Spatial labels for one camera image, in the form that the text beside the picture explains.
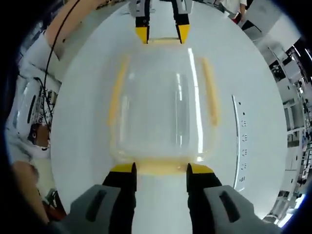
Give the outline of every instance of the wires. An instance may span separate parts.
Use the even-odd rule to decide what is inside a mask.
[[[43,86],[43,83],[42,83],[41,79],[40,79],[39,77],[34,77],[34,79],[40,82],[41,87],[42,87],[43,92],[44,92],[44,91],[45,91],[45,88],[44,88],[44,86]],[[43,117],[44,117],[44,120],[45,120],[45,122],[46,122],[46,124],[47,124],[47,127],[48,127],[49,132],[51,132],[51,128],[50,128],[49,122],[47,121],[46,111],[45,111],[45,109],[44,109],[44,102],[45,102],[45,101],[46,101],[47,104],[48,104],[48,109],[49,109],[49,112],[50,112],[50,116],[52,117],[52,111],[53,111],[53,110],[51,110],[51,108],[50,108],[50,105],[49,105],[49,103],[48,103],[48,98],[47,98],[47,96],[43,93]]]
[[[43,87],[43,99],[45,99],[45,101],[48,103],[48,98],[46,96],[46,89],[45,89],[45,85],[46,85],[46,80],[47,80],[47,76],[48,76],[48,68],[49,68],[49,64],[50,64],[50,60],[51,60],[51,57],[52,57],[52,54],[53,54],[53,50],[54,50],[54,47],[57,43],[57,40],[58,40],[58,37],[59,37],[59,34],[60,34],[60,31],[62,30],[67,18],[69,17],[69,15],[72,13],[73,9],[76,7],[76,5],[80,2],[80,0],[77,0],[75,2],[75,4],[72,6],[72,8],[68,11],[66,17],[64,18],[62,24],[60,25],[59,29],[58,29],[58,32],[55,36],[55,39],[54,39],[54,42],[53,42],[53,45],[51,47],[51,51],[50,51],[50,54],[49,54],[49,58],[48,58],[48,62],[47,62],[47,66],[45,68],[45,72],[44,72],[44,81],[43,81],[43,84],[42,84],[42,81],[41,79],[40,82],[42,84],[42,87]],[[48,105],[49,107],[49,112],[50,112],[50,115],[51,115],[51,118],[53,117],[53,114],[52,114],[52,111],[50,109],[50,106]],[[44,119],[46,121],[46,115],[45,115],[45,111],[43,111],[43,115],[44,115]]]

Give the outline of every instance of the white tabletop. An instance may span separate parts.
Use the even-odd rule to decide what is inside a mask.
[[[154,1],[151,37],[176,37],[169,2]],[[141,48],[135,22],[114,12],[88,38],[68,68],[60,88],[52,126],[52,170],[60,199],[70,204],[93,184],[103,182],[114,161],[106,124],[116,81],[106,65],[129,50]],[[249,38],[222,13],[194,2],[191,30],[184,46],[209,59],[220,99],[219,142],[211,167],[223,184],[234,184],[236,124],[232,95],[244,104],[248,121],[249,164],[241,193],[263,218],[272,208],[285,170],[286,121],[274,78]],[[139,175],[133,233],[191,233],[186,176]]]

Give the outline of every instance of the floor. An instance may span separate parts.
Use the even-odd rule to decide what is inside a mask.
[[[54,64],[56,79],[63,82],[64,74],[68,65],[74,59],[80,48],[93,31],[114,11],[126,4],[125,2],[116,3],[113,6],[106,6],[93,11],[88,15],[77,30],[64,42],[64,54],[58,64]],[[42,198],[45,198],[51,189],[55,189],[51,170],[51,160],[47,158],[34,159],[34,164],[39,171],[38,190]]]

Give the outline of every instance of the transparent plastic container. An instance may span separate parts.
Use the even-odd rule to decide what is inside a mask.
[[[211,69],[184,45],[148,44],[121,59],[113,88],[110,152],[144,174],[185,172],[215,147]]]

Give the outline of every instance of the ceiling light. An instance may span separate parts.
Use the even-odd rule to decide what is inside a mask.
[[[309,54],[308,50],[307,49],[304,49],[304,50],[307,52],[308,56],[310,57],[310,59],[312,61],[311,55]]]
[[[293,48],[294,48],[294,50],[297,52],[297,54],[299,55],[299,57],[301,57],[301,55],[299,54],[299,52],[298,52],[297,48],[296,48],[296,47],[294,47],[294,46],[293,46]]]

